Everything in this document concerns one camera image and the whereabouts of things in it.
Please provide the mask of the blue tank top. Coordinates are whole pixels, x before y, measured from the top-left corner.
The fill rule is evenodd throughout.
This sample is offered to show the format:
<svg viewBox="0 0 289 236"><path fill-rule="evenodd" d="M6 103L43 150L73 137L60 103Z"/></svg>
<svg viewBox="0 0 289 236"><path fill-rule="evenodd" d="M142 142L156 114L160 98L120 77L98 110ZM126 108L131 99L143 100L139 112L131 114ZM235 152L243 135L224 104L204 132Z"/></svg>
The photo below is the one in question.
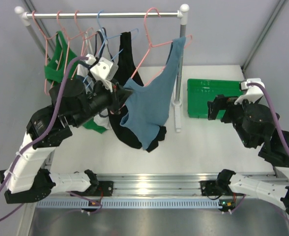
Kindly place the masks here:
<svg viewBox="0 0 289 236"><path fill-rule="evenodd" d="M139 86L131 78L124 85L133 93L125 102L128 112L122 117L120 126L130 129L143 149L150 146L169 118L171 97L185 43L186 37L172 41L164 70L147 86Z"/></svg>

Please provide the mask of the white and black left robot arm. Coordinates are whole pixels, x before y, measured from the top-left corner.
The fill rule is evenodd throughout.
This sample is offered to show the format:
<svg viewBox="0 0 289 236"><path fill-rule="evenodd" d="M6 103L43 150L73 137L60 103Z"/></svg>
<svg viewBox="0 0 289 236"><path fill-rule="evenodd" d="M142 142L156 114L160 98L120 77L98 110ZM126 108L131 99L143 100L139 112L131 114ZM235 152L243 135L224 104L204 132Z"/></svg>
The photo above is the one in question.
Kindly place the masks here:
<svg viewBox="0 0 289 236"><path fill-rule="evenodd" d="M67 79L65 86L50 89L52 103L30 118L16 165L0 171L0 182L7 188L6 202L34 203L61 192L80 197L96 194L100 183L93 171L54 174L43 167L44 161L73 135L72 127L82 126L103 110L117 112L132 93L119 84L107 90L101 82L97 82L96 93L87 92L80 79Z"/></svg>

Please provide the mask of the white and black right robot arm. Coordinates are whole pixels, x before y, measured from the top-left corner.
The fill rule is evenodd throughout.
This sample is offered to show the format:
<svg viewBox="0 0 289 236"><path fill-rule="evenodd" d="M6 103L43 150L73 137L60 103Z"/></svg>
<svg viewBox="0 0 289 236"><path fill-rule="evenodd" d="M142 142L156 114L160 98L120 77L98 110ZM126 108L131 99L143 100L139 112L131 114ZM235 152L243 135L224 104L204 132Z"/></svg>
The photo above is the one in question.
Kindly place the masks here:
<svg viewBox="0 0 289 236"><path fill-rule="evenodd" d="M281 171L289 180L289 131L276 128L280 116L259 102L237 103L235 96L217 95L207 102L208 120L224 111L222 123L230 123L245 148L260 147L258 156ZM273 185L223 169L216 180L207 180L202 194L213 200L221 196L249 195L271 203L289 215L289 184Z"/></svg>

